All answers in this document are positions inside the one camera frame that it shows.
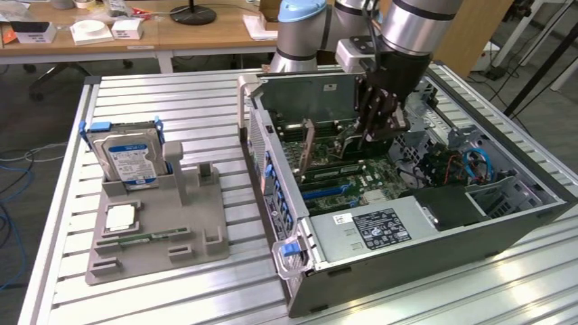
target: floor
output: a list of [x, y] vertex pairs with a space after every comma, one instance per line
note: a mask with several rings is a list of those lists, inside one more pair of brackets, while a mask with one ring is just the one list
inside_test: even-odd
[[[512, 22], [503, 23], [499, 26], [494, 35], [496, 43], [504, 43], [514, 27], [515, 23]], [[522, 37], [530, 38], [536, 31], [536, 29], [528, 27]], [[522, 43], [523, 41], [518, 42], [512, 53], [519, 50]], [[559, 40], [550, 37], [530, 65], [518, 69], [519, 77], [510, 79], [499, 93], [504, 102], [511, 102], [558, 43]], [[562, 67], [574, 60], [576, 54], [578, 50], [575, 48], [567, 50], [532, 93], [546, 86], [562, 70]], [[260, 63], [265, 61], [267, 55], [244, 56], [244, 67], [259, 67]], [[180, 58], [173, 63], [175, 72], [221, 70], [228, 69], [231, 56]], [[132, 69], [123, 69], [121, 61], [88, 62], [82, 66], [96, 75], [159, 73], [157, 63], [152, 59], [133, 60]], [[49, 65], [38, 64], [36, 67], [37, 72], [26, 74], [21, 66], [10, 66], [6, 73], [0, 75], [0, 158], [10, 158], [22, 154], [22, 152], [6, 152], [8, 150], [30, 149], [64, 142], [73, 127], [72, 120], [77, 108], [82, 78], [74, 71], [65, 71], [42, 88], [45, 100], [34, 103], [28, 98], [26, 87], [34, 78], [40, 76], [40, 73], [48, 70]], [[478, 74], [471, 74], [471, 77], [478, 81], [484, 80]], [[575, 171], [578, 171], [578, 154], [574, 149], [575, 143], [578, 143], [576, 79], [578, 74], [571, 77], [559, 93], [546, 90], [519, 116], [535, 139]], [[500, 79], [487, 83], [494, 89], [498, 89], [503, 81], [504, 79]], [[472, 83], [471, 85], [484, 97], [492, 96], [492, 91], [486, 84]], [[504, 108], [498, 99], [492, 103], [500, 109]], [[36, 156], [36, 159], [56, 157], [62, 152], [64, 147], [44, 150]], [[12, 168], [26, 168], [25, 162], [2, 163], [2, 165]], [[6, 203], [10, 217], [20, 229], [28, 264], [25, 274], [16, 281], [16, 284], [22, 284], [22, 287], [0, 292], [0, 323], [2, 324], [14, 324], [17, 322], [26, 290], [25, 283], [32, 272], [58, 172], [58, 160], [34, 163], [32, 185], [16, 200]], [[10, 183], [17, 176], [17, 173], [0, 170], [0, 184]], [[6, 246], [0, 250], [0, 285], [18, 272], [21, 260], [18, 255], [18, 246], [12, 237]]]

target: cardboard box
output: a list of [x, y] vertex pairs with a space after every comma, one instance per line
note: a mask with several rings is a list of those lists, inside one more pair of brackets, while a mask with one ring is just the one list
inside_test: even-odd
[[22, 44], [52, 43], [56, 27], [50, 22], [10, 22], [16, 37]]
[[115, 39], [141, 39], [141, 19], [117, 20], [112, 26], [112, 36]]
[[264, 30], [279, 30], [279, 8], [280, 0], [260, 0], [259, 11]]

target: blue cable on floor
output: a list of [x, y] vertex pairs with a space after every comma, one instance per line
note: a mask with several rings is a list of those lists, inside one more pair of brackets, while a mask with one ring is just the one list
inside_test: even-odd
[[4, 169], [6, 171], [20, 171], [21, 173], [25, 173], [28, 176], [28, 181], [24, 184], [24, 186], [21, 187], [21, 189], [17, 190], [16, 193], [9, 195], [6, 198], [0, 199], [0, 210], [1, 210], [0, 211], [0, 219], [2, 219], [9, 224], [10, 228], [14, 232], [16, 242], [18, 244], [18, 249], [20, 249], [20, 254], [21, 254], [20, 270], [18, 270], [17, 274], [0, 286], [0, 291], [2, 291], [24, 275], [24, 272], [26, 271], [26, 253], [24, 252], [24, 245], [21, 243], [20, 231], [18, 231], [18, 228], [16, 227], [16, 224], [14, 224], [12, 218], [9, 217], [9, 213], [8, 213], [6, 207], [4, 206], [4, 203], [13, 200], [26, 190], [26, 188], [29, 187], [29, 184], [32, 183], [34, 176], [33, 176], [33, 173], [25, 169], [9, 168], [9, 167], [1, 166], [1, 165], [0, 165], [0, 169]]

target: wooden desk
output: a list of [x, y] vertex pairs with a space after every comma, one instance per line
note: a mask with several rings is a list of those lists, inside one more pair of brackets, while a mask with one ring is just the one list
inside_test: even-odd
[[[241, 0], [204, 0], [216, 11], [216, 21], [204, 26], [187, 26], [172, 21], [168, 15], [157, 20], [143, 22], [144, 34], [140, 40], [115, 40], [107, 43], [76, 46], [68, 30], [74, 17], [88, 13], [84, 9], [56, 10], [48, 3], [30, 5], [32, 15], [38, 20], [53, 22], [64, 27], [50, 44], [20, 44], [13, 41], [0, 48], [0, 64], [33, 64], [49, 62], [80, 62], [156, 58], [160, 72], [172, 72], [173, 56], [199, 56], [237, 53], [264, 53], [275, 51], [273, 41], [253, 41], [241, 21], [247, 10], [231, 6], [211, 5], [227, 3], [247, 9], [256, 7]], [[153, 12], [169, 12], [185, 1], [128, 1], [128, 5]], [[8, 23], [0, 24], [2, 34]]]

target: hard drive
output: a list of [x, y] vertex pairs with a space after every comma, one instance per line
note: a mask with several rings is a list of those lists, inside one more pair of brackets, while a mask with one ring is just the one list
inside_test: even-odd
[[163, 123], [97, 122], [80, 134], [90, 147], [107, 181], [123, 181], [128, 190], [157, 186], [157, 176], [169, 172], [163, 159]]

